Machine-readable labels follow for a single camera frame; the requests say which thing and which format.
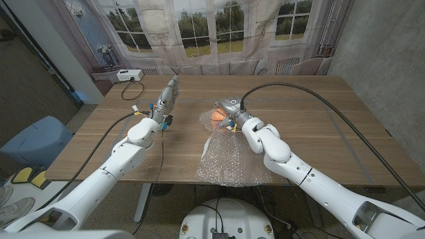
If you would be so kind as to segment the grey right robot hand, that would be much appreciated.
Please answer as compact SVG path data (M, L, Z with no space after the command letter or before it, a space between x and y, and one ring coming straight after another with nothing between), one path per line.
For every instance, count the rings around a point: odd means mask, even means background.
M215 129L242 127L240 101L239 97L231 97L214 103L214 112L217 114L217 116L212 117L216 121L213 125Z

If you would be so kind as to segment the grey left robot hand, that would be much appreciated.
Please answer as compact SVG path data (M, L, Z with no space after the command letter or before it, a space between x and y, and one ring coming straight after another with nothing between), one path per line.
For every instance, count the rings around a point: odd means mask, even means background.
M155 106L153 107L149 118L157 123L162 123L165 118L173 111L176 99L179 95L179 78L178 75L169 81L160 93Z

